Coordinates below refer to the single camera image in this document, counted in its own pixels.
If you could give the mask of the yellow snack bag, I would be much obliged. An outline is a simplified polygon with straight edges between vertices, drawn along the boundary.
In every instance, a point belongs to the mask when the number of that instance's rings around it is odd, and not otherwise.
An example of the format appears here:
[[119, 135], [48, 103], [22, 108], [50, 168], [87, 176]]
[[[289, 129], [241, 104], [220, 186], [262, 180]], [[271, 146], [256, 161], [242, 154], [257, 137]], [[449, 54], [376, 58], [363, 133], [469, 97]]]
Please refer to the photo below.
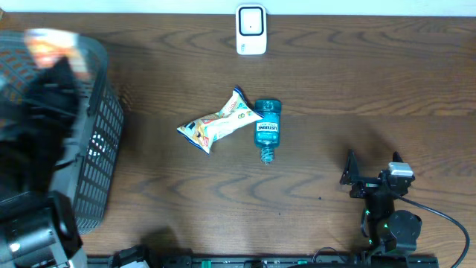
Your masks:
[[183, 124], [177, 131], [208, 155], [215, 141], [261, 119], [263, 115], [248, 106], [241, 88], [236, 86], [228, 102], [218, 112]]

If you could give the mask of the teal mouthwash bottle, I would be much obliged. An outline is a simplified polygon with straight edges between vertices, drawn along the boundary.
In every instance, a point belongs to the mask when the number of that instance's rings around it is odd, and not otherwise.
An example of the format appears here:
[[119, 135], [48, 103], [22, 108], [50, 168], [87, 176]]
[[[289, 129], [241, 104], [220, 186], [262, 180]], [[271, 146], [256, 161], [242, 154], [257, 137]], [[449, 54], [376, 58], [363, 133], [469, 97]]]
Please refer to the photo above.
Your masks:
[[260, 99], [254, 104], [262, 118], [255, 123], [254, 143], [260, 148], [260, 160], [269, 165], [274, 161], [274, 151], [280, 146], [280, 115], [282, 103], [277, 99]]

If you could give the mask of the small orange packet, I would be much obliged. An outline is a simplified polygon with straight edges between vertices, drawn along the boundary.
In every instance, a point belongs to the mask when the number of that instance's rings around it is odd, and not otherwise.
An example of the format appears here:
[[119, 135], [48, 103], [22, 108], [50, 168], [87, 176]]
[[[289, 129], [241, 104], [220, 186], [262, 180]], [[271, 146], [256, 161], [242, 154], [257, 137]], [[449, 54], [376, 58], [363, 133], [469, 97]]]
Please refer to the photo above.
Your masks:
[[78, 33], [51, 28], [34, 28], [24, 32], [25, 45], [38, 67], [53, 67], [66, 57], [77, 78], [89, 80], [91, 75], [80, 52], [79, 40]]

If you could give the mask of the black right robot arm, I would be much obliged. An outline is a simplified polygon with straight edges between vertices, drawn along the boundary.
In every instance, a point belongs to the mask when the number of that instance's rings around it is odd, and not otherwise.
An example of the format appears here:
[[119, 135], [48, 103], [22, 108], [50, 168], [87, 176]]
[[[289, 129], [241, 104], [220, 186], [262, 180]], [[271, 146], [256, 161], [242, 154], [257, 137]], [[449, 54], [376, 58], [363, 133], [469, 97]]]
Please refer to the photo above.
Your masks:
[[414, 180], [410, 165], [397, 152], [376, 177], [361, 175], [355, 153], [348, 152], [340, 183], [351, 187], [350, 197], [365, 201], [364, 231], [370, 240], [368, 257], [409, 255], [417, 249], [421, 218], [406, 210], [396, 210], [394, 205], [395, 200], [408, 193]]

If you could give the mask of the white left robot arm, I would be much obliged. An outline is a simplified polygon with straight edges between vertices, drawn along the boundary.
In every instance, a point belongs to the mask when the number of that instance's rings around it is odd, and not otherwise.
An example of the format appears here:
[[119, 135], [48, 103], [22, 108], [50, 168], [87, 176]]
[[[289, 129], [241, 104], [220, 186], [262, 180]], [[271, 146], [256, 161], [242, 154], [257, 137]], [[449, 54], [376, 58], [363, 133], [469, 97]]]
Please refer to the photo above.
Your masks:
[[70, 199], [50, 190], [65, 167], [65, 140], [80, 109], [67, 57], [29, 84], [23, 101], [1, 102], [1, 266], [69, 267], [81, 250]]

